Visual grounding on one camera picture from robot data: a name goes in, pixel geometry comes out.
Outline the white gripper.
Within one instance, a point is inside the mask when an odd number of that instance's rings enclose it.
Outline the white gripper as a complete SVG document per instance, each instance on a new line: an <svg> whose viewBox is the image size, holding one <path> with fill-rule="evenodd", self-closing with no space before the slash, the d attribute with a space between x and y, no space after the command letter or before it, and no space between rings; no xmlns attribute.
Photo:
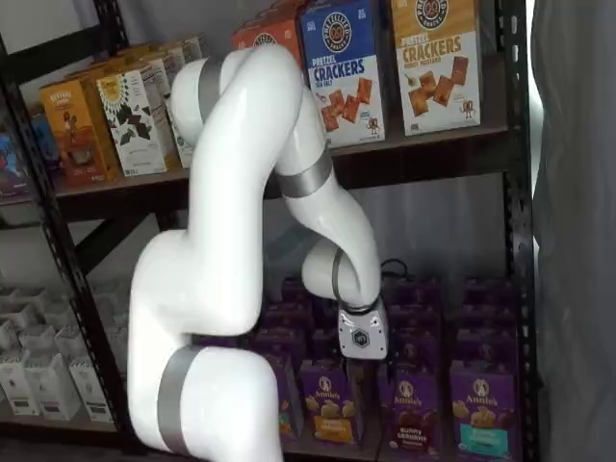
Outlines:
<svg viewBox="0 0 616 462"><path fill-rule="evenodd" d="M398 354L389 350L388 319L381 298L370 309L348 311L340 307L338 339L341 353L352 359L351 376L359 388L364 388L367 383L367 366L362 360L381 361L386 358L387 382L395 380Z"/></svg>

